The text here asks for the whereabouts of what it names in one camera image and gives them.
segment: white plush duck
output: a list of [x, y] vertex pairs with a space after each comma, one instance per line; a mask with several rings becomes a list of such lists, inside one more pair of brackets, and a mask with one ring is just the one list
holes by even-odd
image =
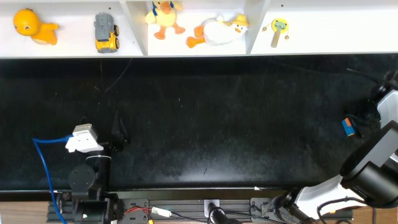
[[195, 28], [195, 37], [188, 37], [187, 45], [194, 48], [197, 44], [207, 43], [212, 46], [228, 44], [241, 38], [248, 30], [246, 16], [239, 14], [232, 22], [224, 22], [223, 16], [208, 19], [203, 26]]

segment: blue vest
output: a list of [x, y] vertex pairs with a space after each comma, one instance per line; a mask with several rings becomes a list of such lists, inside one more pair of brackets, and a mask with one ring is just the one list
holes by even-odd
[[[154, 13], [155, 16], [157, 16], [157, 12], [156, 12], [157, 7], [155, 6], [155, 3], [154, 3], [154, 2], [152, 2], [152, 5], [154, 6], [154, 7], [152, 8], [152, 12]], [[172, 9], [174, 8], [173, 2], [170, 2], [170, 6], [172, 7]]]

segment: white connector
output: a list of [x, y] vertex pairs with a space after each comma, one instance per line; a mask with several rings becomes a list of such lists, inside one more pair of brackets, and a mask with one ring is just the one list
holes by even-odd
[[73, 137], [70, 137], [65, 146], [69, 152], [101, 151], [104, 147], [97, 143], [97, 135], [91, 124], [82, 124], [75, 127]]
[[157, 207], [152, 207], [152, 211], [151, 213], [153, 214], [158, 214], [161, 215], [163, 217], [171, 217], [172, 216], [172, 212], [163, 209], [163, 208], [157, 208]]

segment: truck wheel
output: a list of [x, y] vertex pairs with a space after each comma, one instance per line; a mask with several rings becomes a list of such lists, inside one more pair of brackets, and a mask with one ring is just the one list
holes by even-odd
[[119, 47], [120, 47], [119, 39], [116, 38], [116, 40], [114, 41], [114, 44], [116, 46], [116, 49], [119, 49]]
[[115, 36], [118, 36], [119, 35], [119, 27], [117, 25], [114, 25], [113, 30], [114, 30]]

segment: blue and orange block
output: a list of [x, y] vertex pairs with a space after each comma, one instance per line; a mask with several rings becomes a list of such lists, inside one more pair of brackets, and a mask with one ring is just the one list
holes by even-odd
[[346, 131], [347, 136], [352, 136], [355, 134], [355, 130], [354, 130], [353, 126], [351, 125], [351, 122], [349, 121], [348, 118], [344, 119], [342, 121], [342, 123], [343, 123], [343, 127], [344, 127], [344, 130]]

